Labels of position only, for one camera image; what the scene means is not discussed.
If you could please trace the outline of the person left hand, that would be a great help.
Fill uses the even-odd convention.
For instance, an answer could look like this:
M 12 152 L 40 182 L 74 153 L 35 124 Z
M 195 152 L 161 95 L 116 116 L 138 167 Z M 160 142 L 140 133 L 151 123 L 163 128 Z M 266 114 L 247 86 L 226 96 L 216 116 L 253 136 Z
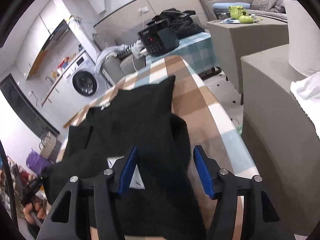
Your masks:
M 35 219 L 32 217 L 33 213 L 39 220 L 45 220 L 47 216 L 46 210 L 43 207 L 43 201 L 37 196 L 34 196 L 31 200 L 31 203 L 28 203 L 23 208 L 23 213 L 25 220 L 31 225 L 37 225 Z

